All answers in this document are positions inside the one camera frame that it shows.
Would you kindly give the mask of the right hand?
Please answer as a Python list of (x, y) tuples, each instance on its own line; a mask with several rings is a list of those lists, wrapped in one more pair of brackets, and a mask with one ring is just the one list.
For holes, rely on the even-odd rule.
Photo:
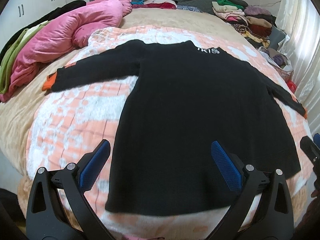
[(316, 176), (316, 179), (313, 183), (315, 189), (311, 194), (311, 198), (316, 198), (319, 196), (319, 191), (320, 191), (320, 185), (319, 185), (320, 164), (319, 164), (319, 160), (314, 163), (313, 172)]

